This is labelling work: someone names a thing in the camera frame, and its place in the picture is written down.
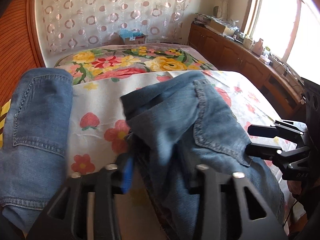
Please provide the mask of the blue denim jeans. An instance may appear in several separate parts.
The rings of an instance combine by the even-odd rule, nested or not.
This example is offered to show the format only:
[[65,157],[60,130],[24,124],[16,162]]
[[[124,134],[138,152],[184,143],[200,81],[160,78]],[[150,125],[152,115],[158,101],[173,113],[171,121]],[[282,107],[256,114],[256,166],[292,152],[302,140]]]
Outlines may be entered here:
[[129,126],[116,171],[65,178],[71,75],[38,68],[12,96],[1,149],[1,237],[11,225],[35,239],[83,239],[84,202],[95,192],[94,237],[115,239],[113,197],[138,163],[147,192],[173,239],[275,239],[284,196],[265,162],[201,73],[187,73],[121,97]]

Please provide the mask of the wooden side cabinet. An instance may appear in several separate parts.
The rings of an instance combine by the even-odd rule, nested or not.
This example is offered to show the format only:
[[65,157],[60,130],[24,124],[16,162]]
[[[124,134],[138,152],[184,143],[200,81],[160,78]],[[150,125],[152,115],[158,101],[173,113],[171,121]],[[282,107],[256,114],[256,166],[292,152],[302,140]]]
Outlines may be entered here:
[[191,24],[188,44],[219,70],[239,72],[257,87],[283,119],[304,122],[306,106],[293,85],[242,45]]

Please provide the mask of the pink bottle on sill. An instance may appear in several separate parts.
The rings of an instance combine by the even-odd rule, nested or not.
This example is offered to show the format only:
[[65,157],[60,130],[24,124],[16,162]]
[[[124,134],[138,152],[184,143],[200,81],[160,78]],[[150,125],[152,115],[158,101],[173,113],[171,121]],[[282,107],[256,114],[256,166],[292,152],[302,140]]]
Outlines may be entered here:
[[259,41],[255,42],[254,46],[252,47],[253,54],[260,56],[263,54],[263,39],[259,38]]

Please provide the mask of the white flower print sheet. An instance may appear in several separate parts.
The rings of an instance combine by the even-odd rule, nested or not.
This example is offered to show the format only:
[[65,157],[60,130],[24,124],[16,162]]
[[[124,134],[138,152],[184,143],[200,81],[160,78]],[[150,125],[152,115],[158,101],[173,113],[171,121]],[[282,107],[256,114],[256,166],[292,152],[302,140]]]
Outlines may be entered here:
[[[75,85],[67,151],[68,172],[89,174],[127,151],[130,132],[142,138],[132,189],[118,198],[123,239],[191,239],[198,197],[185,188],[177,146],[208,148],[249,167],[249,142],[292,150],[275,137],[248,135],[278,113],[246,77],[227,71],[175,71]],[[265,161],[284,196],[283,218],[295,200],[280,170]]]

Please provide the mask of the white cup on sill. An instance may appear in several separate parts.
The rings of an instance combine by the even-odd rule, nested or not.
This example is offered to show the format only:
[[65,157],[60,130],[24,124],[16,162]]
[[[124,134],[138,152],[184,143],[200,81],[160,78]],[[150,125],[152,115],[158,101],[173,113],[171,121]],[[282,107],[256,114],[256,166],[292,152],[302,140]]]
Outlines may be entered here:
[[243,46],[248,49],[251,50],[252,46],[253,46],[253,39],[249,36],[245,36],[244,40],[243,40]]

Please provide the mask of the flat box on cabinet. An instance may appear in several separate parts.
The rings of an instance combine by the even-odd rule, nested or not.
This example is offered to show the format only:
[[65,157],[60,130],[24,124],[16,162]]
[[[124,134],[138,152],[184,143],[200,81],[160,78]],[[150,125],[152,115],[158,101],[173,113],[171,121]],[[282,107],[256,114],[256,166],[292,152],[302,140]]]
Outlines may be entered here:
[[234,28],[228,27],[222,23],[219,23],[215,20],[211,20],[210,24],[208,25],[210,29],[213,30],[213,32],[219,34],[219,35],[227,35],[227,36],[233,36],[234,35]]

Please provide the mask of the yellow plush toy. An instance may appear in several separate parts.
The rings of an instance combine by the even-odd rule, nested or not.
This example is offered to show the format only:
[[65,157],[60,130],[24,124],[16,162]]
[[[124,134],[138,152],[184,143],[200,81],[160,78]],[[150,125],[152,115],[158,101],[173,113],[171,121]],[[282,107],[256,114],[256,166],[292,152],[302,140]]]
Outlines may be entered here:
[[6,102],[2,107],[1,107],[1,116],[0,116],[0,147],[3,146],[3,128],[4,128],[4,123],[5,119],[7,116],[7,113],[10,109],[11,105],[11,100]]

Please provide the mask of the floral bed blanket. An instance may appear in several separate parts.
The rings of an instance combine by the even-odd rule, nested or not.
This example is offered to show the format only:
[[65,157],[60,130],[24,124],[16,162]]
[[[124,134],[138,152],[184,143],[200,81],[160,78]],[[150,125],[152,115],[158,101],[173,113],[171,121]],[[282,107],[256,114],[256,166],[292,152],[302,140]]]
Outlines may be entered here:
[[118,82],[135,74],[184,70],[216,70],[190,46],[169,43],[110,45],[83,50],[60,59],[56,68],[73,77],[73,84],[111,79]]

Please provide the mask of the cardboard box with blue cloth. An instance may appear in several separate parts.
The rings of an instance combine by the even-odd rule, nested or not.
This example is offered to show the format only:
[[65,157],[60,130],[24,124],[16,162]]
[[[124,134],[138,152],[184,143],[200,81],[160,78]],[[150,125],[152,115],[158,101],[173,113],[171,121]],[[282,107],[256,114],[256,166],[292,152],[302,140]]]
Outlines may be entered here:
[[129,31],[126,29],[121,29],[119,36],[125,45],[144,44],[146,42],[146,35],[144,35],[141,31]]

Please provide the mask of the wooden slatted wardrobe door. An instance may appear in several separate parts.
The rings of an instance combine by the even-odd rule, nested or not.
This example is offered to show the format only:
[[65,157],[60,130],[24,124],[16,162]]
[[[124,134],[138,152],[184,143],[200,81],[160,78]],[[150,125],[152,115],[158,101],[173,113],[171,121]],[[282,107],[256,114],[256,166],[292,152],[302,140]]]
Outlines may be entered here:
[[11,0],[1,14],[1,105],[22,74],[44,67],[36,30],[35,0]]

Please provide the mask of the circle pattern sheer curtain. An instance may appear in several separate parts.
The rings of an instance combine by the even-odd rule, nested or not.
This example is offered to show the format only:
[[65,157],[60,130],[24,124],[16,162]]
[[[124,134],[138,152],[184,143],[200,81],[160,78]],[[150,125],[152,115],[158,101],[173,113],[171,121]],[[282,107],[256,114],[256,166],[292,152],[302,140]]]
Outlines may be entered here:
[[125,34],[152,41],[181,38],[190,0],[40,0],[50,53],[93,48]]

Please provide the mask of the window with wooden frame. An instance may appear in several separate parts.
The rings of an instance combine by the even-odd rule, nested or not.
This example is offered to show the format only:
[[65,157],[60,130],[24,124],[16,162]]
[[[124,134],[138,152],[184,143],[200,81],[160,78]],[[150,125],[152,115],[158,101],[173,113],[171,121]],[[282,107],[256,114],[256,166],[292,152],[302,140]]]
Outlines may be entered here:
[[319,83],[319,11],[312,0],[251,0],[245,34],[300,77]]

